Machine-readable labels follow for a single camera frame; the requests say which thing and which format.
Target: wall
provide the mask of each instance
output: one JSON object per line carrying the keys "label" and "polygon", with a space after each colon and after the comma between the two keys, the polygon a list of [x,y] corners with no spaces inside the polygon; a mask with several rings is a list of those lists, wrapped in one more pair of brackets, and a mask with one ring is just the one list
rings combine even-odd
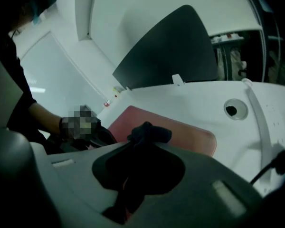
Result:
{"label": "wall", "polygon": [[73,24],[62,18],[55,7],[50,9],[45,17],[46,19],[39,25],[29,27],[14,37],[18,57],[21,59],[39,39],[51,31],[66,55],[88,82],[105,98],[113,98],[112,88],[120,84],[112,76],[114,66],[106,55],[92,40],[78,42]]}
{"label": "wall", "polygon": [[76,30],[75,0],[57,0],[56,4],[61,17]]}
{"label": "wall", "polygon": [[79,40],[86,38],[90,30],[92,0],[75,0],[76,29]]}
{"label": "wall", "polygon": [[76,30],[78,40],[89,33],[91,6],[92,0],[57,0],[59,14]]}

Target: black plastic part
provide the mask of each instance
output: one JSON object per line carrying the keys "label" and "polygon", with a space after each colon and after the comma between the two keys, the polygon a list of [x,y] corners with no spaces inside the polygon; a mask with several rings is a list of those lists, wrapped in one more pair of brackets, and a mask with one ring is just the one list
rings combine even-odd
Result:
{"label": "black plastic part", "polygon": [[60,227],[36,167],[33,150],[20,133],[0,129],[0,226]]}
{"label": "black plastic part", "polygon": [[218,67],[207,31],[196,11],[184,5],[148,31],[125,56],[113,76],[130,89],[184,82],[210,81]]}

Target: blurred object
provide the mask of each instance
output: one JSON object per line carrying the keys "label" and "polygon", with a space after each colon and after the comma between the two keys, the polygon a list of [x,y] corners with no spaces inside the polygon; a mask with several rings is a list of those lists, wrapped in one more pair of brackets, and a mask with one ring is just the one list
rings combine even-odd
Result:
{"label": "blurred object", "polygon": [[81,105],[74,116],[63,117],[59,122],[63,139],[90,139],[100,120],[87,105]]}
{"label": "blurred object", "polygon": [[114,143],[117,143],[116,139],[109,130],[101,125],[100,120],[98,119],[97,127],[90,138],[75,139],[71,143],[71,146],[75,147],[77,150],[83,151],[100,148]]}

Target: black sleeve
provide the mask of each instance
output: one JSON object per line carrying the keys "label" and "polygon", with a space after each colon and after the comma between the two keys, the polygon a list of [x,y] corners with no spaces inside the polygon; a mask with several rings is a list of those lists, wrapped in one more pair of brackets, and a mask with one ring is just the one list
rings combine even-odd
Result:
{"label": "black sleeve", "polygon": [[17,58],[17,66],[14,72],[14,81],[19,86],[19,88],[23,91],[23,95],[21,97],[22,106],[25,108],[29,108],[36,100],[33,99],[32,93],[29,89],[29,85],[23,73],[23,67],[20,65],[20,60]]}
{"label": "black sleeve", "polygon": [[17,58],[16,45],[9,36],[0,39],[0,60],[9,75],[23,91],[21,105],[24,109],[28,109],[36,100],[33,99],[20,60]]}

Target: red mat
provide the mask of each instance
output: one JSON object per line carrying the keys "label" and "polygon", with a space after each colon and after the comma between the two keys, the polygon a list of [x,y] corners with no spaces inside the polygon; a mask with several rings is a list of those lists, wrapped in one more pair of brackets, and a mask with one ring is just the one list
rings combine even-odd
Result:
{"label": "red mat", "polygon": [[140,108],[129,106],[108,128],[117,142],[127,141],[133,128],[150,122],[172,131],[171,146],[212,156],[217,146],[213,133]]}

